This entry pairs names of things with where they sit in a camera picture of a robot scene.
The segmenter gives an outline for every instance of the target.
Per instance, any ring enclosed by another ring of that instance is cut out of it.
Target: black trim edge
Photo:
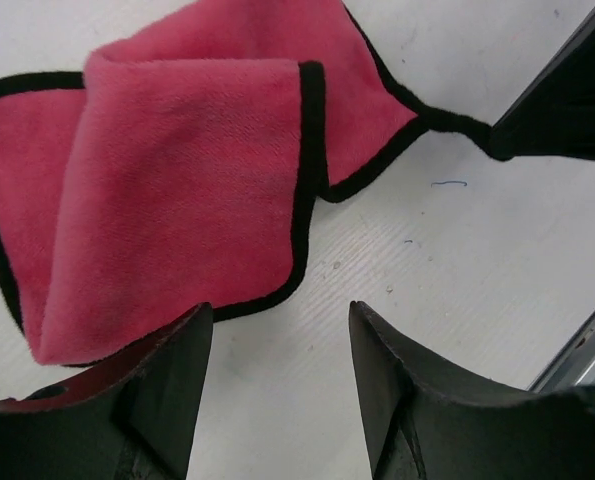
[[[50,89],[81,89],[84,82],[81,72],[41,72],[25,73],[12,77],[0,78],[0,98],[31,91]],[[0,237],[0,289],[6,306],[17,324],[24,331],[21,319],[21,305],[17,280],[13,275],[8,256]]]
[[[326,173],[326,81],[318,62],[299,65],[301,76],[301,144],[295,187],[291,243],[293,268],[284,285],[265,297],[215,309],[215,322],[250,315],[274,307],[301,284],[308,261],[310,221],[317,191]]]
[[[402,105],[418,116],[406,123],[362,168],[335,185],[330,185],[326,178],[319,195],[328,202],[340,203],[352,197],[370,185],[390,166],[415,140],[428,131],[461,133],[475,143],[486,155],[496,160],[509,160],[495,156],[491,150],[492,127],[466,115],[459,115],[447,110],[430,107],[422,102],[413,92],[401,85],[388,70],[388,67],[375,50],[366,33],[359,26],[353,15],[346,9],[348,17],[361,34],[370,52],[379,77],[388,93]]]

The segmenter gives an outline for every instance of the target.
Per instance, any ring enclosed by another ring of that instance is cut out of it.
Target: microfiber towel
[[[468,124],[451,115],[339,0],[199,0],[93,52],[83,81],[1,79],[0,284],[35,359],[99,360],[203,301],[218,320],[277,304],[315,197]]]

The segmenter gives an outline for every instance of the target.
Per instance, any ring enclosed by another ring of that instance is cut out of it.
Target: white table
[[[0,0],[0,76],[80,69],[92,48],[184,3]],[[399,80],[429,104],[491,123],[594,4],[347,2]],[[431,188],[443,180],[468,186]],[[527,387],[595,309],[595,164],[499,164],[463,137],[433,133],[353,199],[319,202],[299,290],[216,326],[189,478],[369,478],[353,299],[458,364]],[[0,295],[0,398],[75,372],[32,362]]]

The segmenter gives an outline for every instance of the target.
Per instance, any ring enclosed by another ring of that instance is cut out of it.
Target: black rubber piece
[[[0,402],[0,479],[185,480],[209,305],[25,400]]]
[[[595,9],[493,127],[490,152],[595,160]]]
[[[595,387],[548,395],[465,370],[350,307],[375,480],[595,480]]]

